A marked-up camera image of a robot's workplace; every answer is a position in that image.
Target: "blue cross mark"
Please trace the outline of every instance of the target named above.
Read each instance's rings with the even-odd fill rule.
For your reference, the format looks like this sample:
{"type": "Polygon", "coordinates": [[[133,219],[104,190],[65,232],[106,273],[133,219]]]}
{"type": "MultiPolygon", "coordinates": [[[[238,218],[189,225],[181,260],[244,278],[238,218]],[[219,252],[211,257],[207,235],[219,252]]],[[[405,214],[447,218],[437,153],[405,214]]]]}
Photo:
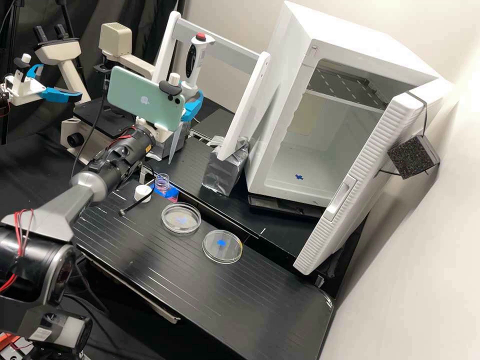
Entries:
{"type": "Polygon", "coordinates": [[[181,225],[185,225],[187,223],[187,218],[185,216],[179,216],[176,218],[176,221],[181,225]]]}

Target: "blue bracket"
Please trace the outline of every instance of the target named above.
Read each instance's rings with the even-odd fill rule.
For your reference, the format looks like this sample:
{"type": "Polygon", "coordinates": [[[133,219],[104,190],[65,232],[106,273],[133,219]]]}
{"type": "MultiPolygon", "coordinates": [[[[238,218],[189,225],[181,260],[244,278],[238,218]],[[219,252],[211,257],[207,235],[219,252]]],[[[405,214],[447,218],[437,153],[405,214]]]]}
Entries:
{"type": "Polygon", "coordinates": [[[81,92],[68,91],[57,87],[47,87],[44,92],[38,95],[51,103],[76,103],[82,100],[81,92]]]}
{"type": "Polygon", "coordinates": [[[43,68],[44,68],[43,64],[35,64],[28,70],[26,75],[29,78],[36,79],[42,73],[43,68]]]}
{"type": "MultiPolygon", "coordinates": [[[[43,64],[35,64],[28,70],[26,76],[37,79],[43,68],[43,64]]],[[[81,92],[68,91],[57,87],[47,87],[45,91],[37,95],[51,103],[76,103],[82,99],[81,92]]]]}
{"type": "Polygon", "coordinates": [[[204,93],[202,90],[198,90],[195,99],[191,99],[185,103],[185,113],[181,117],[181,121],[184,123],[191,122],[195,116],[199,113],[204,103],[204,93]]]}

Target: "white cap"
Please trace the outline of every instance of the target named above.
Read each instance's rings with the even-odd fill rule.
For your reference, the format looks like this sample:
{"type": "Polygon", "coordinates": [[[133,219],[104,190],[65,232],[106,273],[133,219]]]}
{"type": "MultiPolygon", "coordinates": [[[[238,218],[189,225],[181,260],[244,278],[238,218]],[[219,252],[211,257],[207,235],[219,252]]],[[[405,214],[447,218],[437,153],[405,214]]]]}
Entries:
{"type": "Polygon", "coordinates": [[[29,54],[24,53],[24,54],[21,56],[21,60],[22,60],[24,63],[30,64],[30,60],[32,60],[32,57],[31,57],[29,54]]]}
{"type": "MultiPolygon", "coordinates": [[[[143,198],[145,195],[150,194],[151,191],[152,191],[152,188],[148,185],[138,185],[135,188],[135,195],[133,197],[135,198],[136,201],[138,201],[141,198],[143,198]]],[[[147,197],[145,200],[142,201],[142,203],[148,203],[151,198],[152,196],[147,197]]]]}
{"type": "Polygon", "coordinates": [[[180,75],[176,72],[171,72],[168,77],[168,83],[173,86],[178,86],[180,84],[180,75]]]}

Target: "small bottle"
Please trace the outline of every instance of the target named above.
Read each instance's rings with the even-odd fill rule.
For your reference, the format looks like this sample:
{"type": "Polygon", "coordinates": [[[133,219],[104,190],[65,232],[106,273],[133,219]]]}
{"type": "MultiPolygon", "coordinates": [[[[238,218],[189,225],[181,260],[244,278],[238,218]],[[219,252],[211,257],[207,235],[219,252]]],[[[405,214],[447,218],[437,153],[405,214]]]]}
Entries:
{"type": "Polygon", "coordinates": [[[166,173],[156,175],[155,192],[172,203],[176,203],[179,199],[179,190],[170,184],[170,177],[166,173]]]}

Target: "white wall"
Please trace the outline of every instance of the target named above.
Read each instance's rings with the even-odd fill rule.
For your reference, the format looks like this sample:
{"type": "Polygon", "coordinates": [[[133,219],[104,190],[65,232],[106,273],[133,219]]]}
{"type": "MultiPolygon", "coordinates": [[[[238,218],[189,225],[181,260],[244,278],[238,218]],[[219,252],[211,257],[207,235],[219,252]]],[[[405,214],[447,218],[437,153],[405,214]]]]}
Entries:
{"type": "MultiPolygon", "coordinates": [[[[294,0],[327,14],[390,34],[451,81],[479,33],[478,0],[294,0]]],[[[184,17],[256,52],[266,50],[282,0],[189,0],[184,17]]],[[[186,51],[176,71],[185,78],[186,51]]],[[[248,77],[213,58],[198,84],[207,97],[235,111],[248,77]]]]}
{"type": "Polygon", "coordinates": [[[321,360],[480,357],[478,45],[427,131],[438,171],[392,179],[370,213],[321,360]]]}

